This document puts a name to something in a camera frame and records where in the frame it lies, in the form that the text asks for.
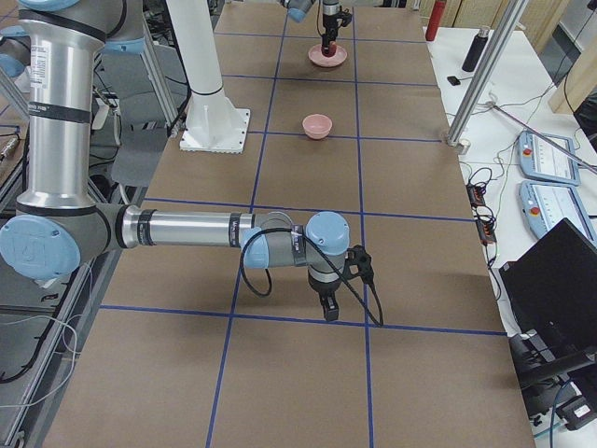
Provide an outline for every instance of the white desk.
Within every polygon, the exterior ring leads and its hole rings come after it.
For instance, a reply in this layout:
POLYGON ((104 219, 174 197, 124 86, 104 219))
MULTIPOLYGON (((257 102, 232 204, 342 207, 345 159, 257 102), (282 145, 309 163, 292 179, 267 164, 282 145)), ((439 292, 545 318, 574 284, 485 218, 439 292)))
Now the white desk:
MULTIPOLYGON (((437 33, 436 40, 428 43, 437 84, 441 89, 442 101, 449 114, 455 114, 458 110, 470 80, 462 81, 460 86, 452 86, 447 77, 471 76, 462 71, 461 66, 476 32, 477 30, 474 29, 441 28, 437 33)), ((541 95, 550 84, 551 79, 547 71, 524 33, 517 31, 511 37, 479 103, 482 104, 490 100, 496 101, 498 105, 524 103, 541 95)), ((576 133, 577 145, 580 146, 577 155, 591 164, 597 163, 597 154, 585 134, 582 131, 577 131, 578 124, 574 117, 556 115, 551 112, 548 99, 553 92, 555 89, 551 89, 541 101, 536 99, 527 105, 511 105, 505 107, 505 110, 523 121, 531 118, 528 124, 539 132, 565 135, 573 140, 576 133)), ((452 115, 448 115, 449 121, 452 118, 452 115)), ((472 168, 473 173, 478 168, 486 166, 493 170, 494 176, 499 175, 501 168, 494 161, 494 157, 498 151, 512 145, 521 131, 521 126, 498 112, 491 111, 474 115, 463 133, 463 138, 471 141, 472 146, 467 154, 461 156, 460 160, 466 162, 472 168)), ((502 153, 502 159, 506 161, 506 168, 510 161, 511 151, 512 149, 502 153)), ((511 160, 512 165, 507 171, 507 178, 503 176, 497 181, 490 182, 485 195, 486 204, 496 214, 499 210, 495 232, 498 242, 498 255, 494 264, 496 268, 502 266, 506 261, 518 259, 536 242, 536 238, 525 222, 518 199, 518 185, 524 180, 524 177, 517 155, 514 154, 511 160)), ((462 164, 462 170, 466 181, 470 171, 464 164, 462 164)), ((581 169, 580 171, 582 185, 578 188, 579 194, 587 212, 590 215, 597 214, 597 176, 586 170, 581 169)), ((487 179, 487 173, 480 173, 474 180, 485 179, 487 179)), ((490 246, 490 256, 493 255, 494 250, 494 246, 490 246)), ((507 300, 502 298, 499 301, 499 306, 504 326, 508 334, 513 334, 516 331, 516 324, 507 300)), ((547 423, 544 423, 542 427, 535 428, 535 434, 548 428, 548 418, 544 420, 547 423)), ((558 448, 591 448, 597 443, 597 422, 592 422, 574 432, 556 428, 555 433, 557 435, 554 442, 558 448)), ((537 448, 549 447, 548 435, 538 437, 535 441, 537 448)))

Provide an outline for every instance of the computer monitor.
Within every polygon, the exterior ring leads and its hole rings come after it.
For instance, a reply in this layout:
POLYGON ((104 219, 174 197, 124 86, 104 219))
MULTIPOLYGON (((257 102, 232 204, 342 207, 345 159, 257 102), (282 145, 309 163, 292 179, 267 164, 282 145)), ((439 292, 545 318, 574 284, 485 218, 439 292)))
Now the computer monitor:
MULTIPOLYGON (((597 346, 597 248, 568 219, 500 274, 522 331, 556 358, 597 346)), ((567 373, 597 411, 597 366, 567 373)))

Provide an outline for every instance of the blue cable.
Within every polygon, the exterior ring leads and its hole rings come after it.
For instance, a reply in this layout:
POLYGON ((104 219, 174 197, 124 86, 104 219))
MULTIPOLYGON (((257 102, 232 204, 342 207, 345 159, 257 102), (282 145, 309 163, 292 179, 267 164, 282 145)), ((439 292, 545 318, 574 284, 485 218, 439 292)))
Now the blue cable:
POLYGON ((572 383, 571 379, 569 379, 566 382, 564 382, 564 384, 562 385, 562 387, 560 387, 560 390, 556 394, 556 398, 553 399, 553 407, 551 408, 551 419, 550 419, 550 422, 549 422, 549 448, 553 448, 553 423, 554 423, 554 420, 556 418, 556 407, 558 406, 558 399, 560 398, 560 395, 562 394, 562 391, 568 385, 570 385, 570 383, 572 383))

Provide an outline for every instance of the brown table surface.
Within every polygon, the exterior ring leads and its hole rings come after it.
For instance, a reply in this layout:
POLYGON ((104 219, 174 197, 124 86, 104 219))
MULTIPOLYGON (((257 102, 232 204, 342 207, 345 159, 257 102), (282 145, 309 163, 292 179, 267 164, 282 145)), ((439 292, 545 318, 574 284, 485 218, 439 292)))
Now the brown table surface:
POLYGON ((227 96, 253 111, 245 150, 172 141, 146 207, 342 212, 385 328, 345 289, 327 324, 304 269, 273 271, 260 299, 234 249, 128 251, 45 446, 535 446, 420 19, 356 8, 340 37, 348 60, 322 70, 314 11, 297 25, 226 5, 216 44, 227 96), (333 119, 327 139, 302 134, 311 113, 333 119))

